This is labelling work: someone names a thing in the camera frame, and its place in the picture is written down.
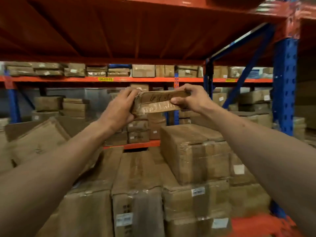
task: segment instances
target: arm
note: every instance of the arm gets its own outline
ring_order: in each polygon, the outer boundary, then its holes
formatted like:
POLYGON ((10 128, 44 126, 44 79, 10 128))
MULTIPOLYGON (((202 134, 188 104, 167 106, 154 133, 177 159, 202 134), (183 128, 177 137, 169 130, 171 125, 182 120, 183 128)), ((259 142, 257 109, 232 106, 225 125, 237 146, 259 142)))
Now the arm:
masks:
POLYGON ((180 89, 191 91, 191 96, 171 102, 187 106, 214 122, 269 195, 307 236, 314 236, 316 149, 230 113, 212 102, 202 86, 185 84, 180 89))
POLYGON ((117 130, 134 119, 138 91, 126 88, 100 119, 55 151, 40 155, 0 176, 1 236, 34 236, 57 208, 90 156, 117 130))

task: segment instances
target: white label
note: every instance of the white label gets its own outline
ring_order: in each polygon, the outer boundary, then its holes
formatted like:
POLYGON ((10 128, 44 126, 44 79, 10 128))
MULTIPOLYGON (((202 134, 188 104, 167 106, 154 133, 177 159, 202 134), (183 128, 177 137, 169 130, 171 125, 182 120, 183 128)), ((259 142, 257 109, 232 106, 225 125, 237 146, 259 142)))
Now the white label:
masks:
POLYGON ((205 188, 204 187, 198 187, 195 189, 191 189, 192 196, 196 195, 204 195, 205 194, 205 188))
POLYGON ((245 165, 234 165, 235 175, 244 175, 245 174, 245 165))
POLYGON ((116 226, 127 226, 133 223, 133 213, 116 215, 116 226))
POLYGON ((222 229, 226 228, 228 224, 228 218, 214 219, 212 224, 212 229, 222 229))
POLYGON ((270 95, 265 95, 265 96, 263 97, 263 100, 270 100, 270 95))

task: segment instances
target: hand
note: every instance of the hand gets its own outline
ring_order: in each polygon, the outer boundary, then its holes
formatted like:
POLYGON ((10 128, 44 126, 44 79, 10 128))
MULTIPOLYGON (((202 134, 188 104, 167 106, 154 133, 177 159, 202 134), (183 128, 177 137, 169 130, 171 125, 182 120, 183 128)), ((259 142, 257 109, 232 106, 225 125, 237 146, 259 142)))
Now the hand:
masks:
POLYGON ((189 108, 190 110, 203 114, 206 109, 219 107, 214 103, 202 86, 185 84, 176 90, 191 91, 188 97, 174 97, 170 101, 172 104, 180 106, 182 109, 189 108))
POLYGON ((121 90, 97 120, 101 123, 101 126, 110 129, 112 132, 111 135, 134 120, 135 117, 131 114, 130 110, 138 93, 139 90, 132 87, 127 87, 124 90, 121 90))

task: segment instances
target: sticker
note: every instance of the sticker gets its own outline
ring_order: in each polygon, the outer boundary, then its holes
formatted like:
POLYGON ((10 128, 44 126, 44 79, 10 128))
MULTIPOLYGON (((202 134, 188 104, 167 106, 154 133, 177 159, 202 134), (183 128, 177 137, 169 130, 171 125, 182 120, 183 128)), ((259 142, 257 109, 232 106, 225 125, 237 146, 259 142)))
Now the sticker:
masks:
POLYGON ((235 175, 244 175, 245 174, 245 165, 234 165, 235 175))
POLYGON ((99 81, 114 81, 114 78, 112 77, 99 77, 99 81))
POLYGON ((271 100, 271 99, 270 99, 270 95, 265 95, 265 96, 263 97, 263 100, 271 100))
POLYGON ((228 224, 228 218, 214 219, 212 224, 212 229, 222 229, 226 228, 228 224))
POLYGON ((233 79, 233 78, 227 78, 225 80, 225 82, 236 82, 236 81, 237 81, 237 79, 233 79))
POLYGON ((195 189, 191 189, 192 196, 196 195, 204 195, 205 194, 205 187, 198 187, 195 189))
POLYGON ((133 213, 116 215, 116 227, 127 226, 133 223, 133 213))

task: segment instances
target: yellow label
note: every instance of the yellow label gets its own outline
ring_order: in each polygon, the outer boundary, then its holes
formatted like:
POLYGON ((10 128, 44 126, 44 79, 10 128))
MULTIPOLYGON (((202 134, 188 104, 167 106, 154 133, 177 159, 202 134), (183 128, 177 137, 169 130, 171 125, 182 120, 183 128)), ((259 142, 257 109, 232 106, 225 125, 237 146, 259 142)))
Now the yellow label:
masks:
POLYGON ((225 82, 236 82, 237 79, 225 79, 225 82))
POLYGON ((113 77, 98 77, 99 81, 114 81, 113 77))

